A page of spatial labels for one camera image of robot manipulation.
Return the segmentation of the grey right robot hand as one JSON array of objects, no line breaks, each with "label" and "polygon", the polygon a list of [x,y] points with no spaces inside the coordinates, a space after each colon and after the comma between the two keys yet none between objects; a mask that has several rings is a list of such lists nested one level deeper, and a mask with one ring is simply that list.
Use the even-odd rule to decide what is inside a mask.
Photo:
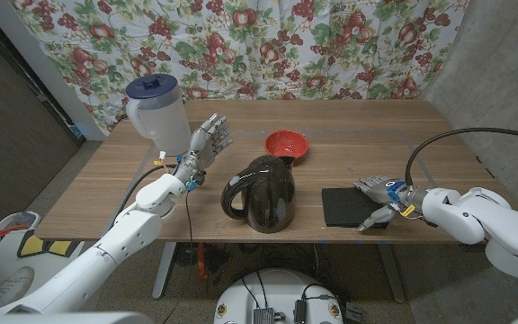
[{"label": "grey right robot hand", "polygon": [[411,202],[411,191],[404,180],[389,178],[384,175],[373,175],[359,179],[353,186],[368,196],[372,201],[381,205],[376,211],[362,222],[358,231],[365,231],[383,223],[389,223],[397,215],[405,218],[422,218],[421,202]]}]

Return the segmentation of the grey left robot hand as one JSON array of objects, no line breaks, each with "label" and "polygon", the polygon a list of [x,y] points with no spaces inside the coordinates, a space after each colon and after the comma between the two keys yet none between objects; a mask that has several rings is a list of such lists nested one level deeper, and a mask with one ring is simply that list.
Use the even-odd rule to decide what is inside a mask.
[{"label": "grey left robot hand", "polygon": [[213,164],[215,157],[232,143],[228,139],[227,120],[214,113],[192,134],[190,147],[176,168],[175,177],[186,182]]}]

